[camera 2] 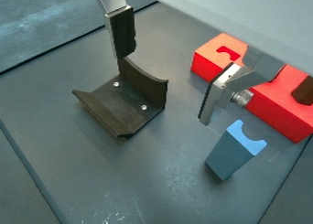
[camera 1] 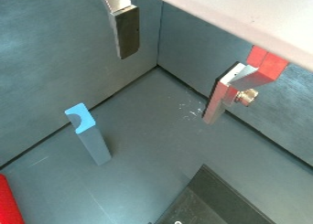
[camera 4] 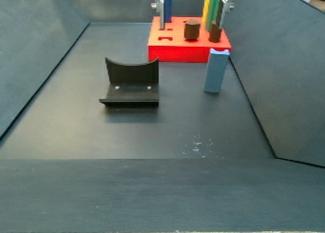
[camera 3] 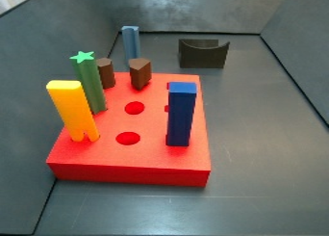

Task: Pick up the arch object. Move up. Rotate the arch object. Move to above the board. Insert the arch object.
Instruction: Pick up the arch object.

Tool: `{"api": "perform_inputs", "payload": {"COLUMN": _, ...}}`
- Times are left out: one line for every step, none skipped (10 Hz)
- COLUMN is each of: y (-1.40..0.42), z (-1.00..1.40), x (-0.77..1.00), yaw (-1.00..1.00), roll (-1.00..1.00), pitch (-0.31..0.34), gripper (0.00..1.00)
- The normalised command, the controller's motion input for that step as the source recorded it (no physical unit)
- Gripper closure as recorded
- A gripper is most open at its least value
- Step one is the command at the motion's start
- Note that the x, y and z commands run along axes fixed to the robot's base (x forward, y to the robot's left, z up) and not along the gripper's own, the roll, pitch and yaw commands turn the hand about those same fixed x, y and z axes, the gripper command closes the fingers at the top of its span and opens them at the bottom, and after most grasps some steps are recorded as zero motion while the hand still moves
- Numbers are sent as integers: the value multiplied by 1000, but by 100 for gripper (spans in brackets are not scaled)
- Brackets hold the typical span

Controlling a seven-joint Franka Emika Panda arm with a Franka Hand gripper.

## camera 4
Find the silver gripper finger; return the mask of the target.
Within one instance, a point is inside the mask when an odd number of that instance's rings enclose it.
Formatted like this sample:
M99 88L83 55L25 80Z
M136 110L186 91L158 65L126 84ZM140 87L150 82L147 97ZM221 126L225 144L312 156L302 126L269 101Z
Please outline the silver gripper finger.
M151 3L151 9L156 11L160 16L160 29L164 29L164 1L154 0Z
M218 20L218 25L222 26L223 25L223 21L226 18L226 13L231 8L231 0L221 0L221 13L219 13L219 20Z

